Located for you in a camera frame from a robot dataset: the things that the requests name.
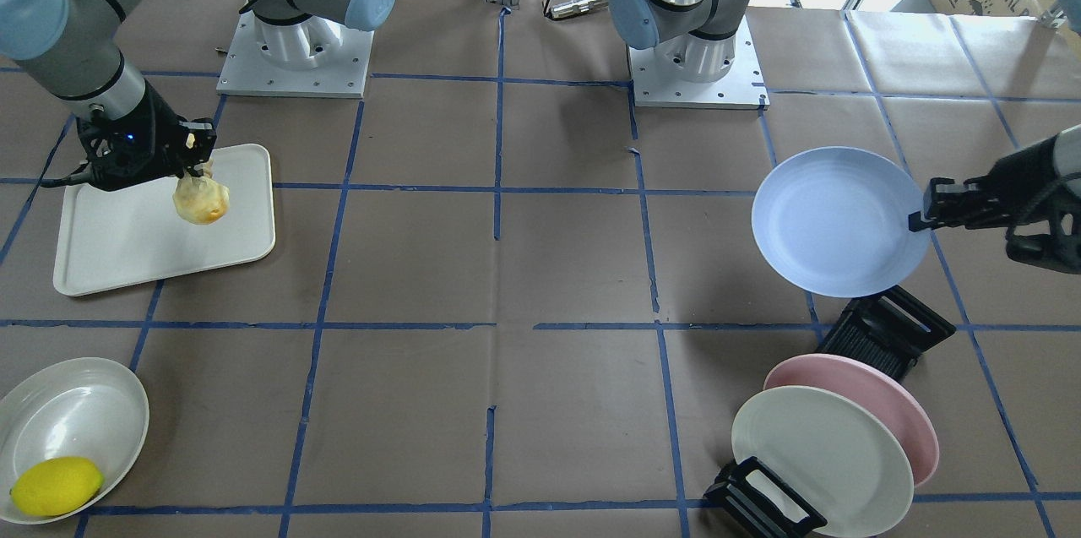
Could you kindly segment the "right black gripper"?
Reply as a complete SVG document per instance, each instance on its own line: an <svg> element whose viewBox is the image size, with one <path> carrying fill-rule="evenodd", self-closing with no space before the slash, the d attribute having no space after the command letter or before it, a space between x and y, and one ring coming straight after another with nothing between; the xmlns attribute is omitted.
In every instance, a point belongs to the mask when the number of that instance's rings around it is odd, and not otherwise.
<svg viewBox="0 0 1081 538"><path fill-rule="evenodd" d="M68 176L44 179L42 187L86 183L115 192L160 177L213 177L213 120L184 120L151 84L131 113L111 119L104 107L93 106L88 118L76 120L76 130L84 162Z"/></svg>

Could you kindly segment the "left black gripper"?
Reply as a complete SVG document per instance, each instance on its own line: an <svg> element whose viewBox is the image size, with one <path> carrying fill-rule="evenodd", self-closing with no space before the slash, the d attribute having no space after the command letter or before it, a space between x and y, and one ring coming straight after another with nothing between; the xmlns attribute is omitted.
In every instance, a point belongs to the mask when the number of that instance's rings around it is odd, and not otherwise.
<svg viewBox="0 0 1081 538"><path fill-rule="evenodd" d="M989 177L933 177L909 231L1006 226L1013 261L1077 274L1079 160L1080 134L1059 133L1001 158Z"/></svg>

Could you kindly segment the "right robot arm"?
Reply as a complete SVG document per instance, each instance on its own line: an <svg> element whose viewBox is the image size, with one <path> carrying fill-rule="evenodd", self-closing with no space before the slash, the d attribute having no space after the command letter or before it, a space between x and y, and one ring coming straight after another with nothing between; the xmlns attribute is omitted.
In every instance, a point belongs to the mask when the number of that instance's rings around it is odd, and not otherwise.
<svg viewBox="0 0 1081 538"><path fill-rule="evenodd" d="M115 42L141 0L3 0L3 55L76 117L84 161L42 187L88 184L101 191L160 177L204 183L217 134L208 118L186 119L166 104ZM246 0L265 35L270 60L301 64L286 33L326 21L374 31L395 0Z"/></svg>

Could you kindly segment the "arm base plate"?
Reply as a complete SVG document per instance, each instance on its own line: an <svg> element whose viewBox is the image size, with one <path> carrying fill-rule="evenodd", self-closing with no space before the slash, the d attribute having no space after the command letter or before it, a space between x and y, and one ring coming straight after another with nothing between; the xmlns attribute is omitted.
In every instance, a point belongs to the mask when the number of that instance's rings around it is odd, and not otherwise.
<svg viewBox="0 0 1081 538"><path fill-rule="evenodd" d="M722 41L686 33L646 50L627 49L633 103L640 107L769 107L768 85L747 19Z"/></svg>
<svg viewBox="0 0 1081 538"><path fill-rule="evenodd" d="M318 16L283 26L246 12L226 51L216 90L230 96L360 100L374 36Z"/></svg>

